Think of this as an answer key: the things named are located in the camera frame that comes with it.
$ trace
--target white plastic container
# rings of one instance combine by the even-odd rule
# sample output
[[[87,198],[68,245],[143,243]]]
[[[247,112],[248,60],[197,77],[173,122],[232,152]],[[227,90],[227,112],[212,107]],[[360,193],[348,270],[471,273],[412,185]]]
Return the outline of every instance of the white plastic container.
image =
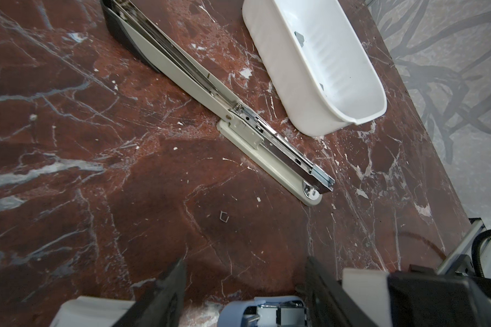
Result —
[[[382,83],[337,0],[245,0],[242,15],[300,132],[321,136],[385,113]]]

